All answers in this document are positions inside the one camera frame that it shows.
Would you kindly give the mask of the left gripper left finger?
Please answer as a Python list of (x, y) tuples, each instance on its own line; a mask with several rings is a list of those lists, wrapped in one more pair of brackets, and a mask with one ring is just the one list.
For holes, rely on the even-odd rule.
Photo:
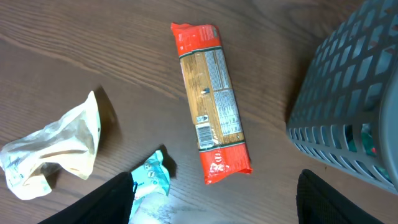
[(40, 224), (128, 224), (136, 193), (130, 172), (122, 172)]

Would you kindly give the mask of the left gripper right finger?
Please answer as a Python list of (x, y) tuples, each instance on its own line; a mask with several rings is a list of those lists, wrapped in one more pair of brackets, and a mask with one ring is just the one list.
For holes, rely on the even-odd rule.
[(296, 204), (300, 224), (372, 224), (381, 222), (309, 169), (304, 169), (299, 175)]

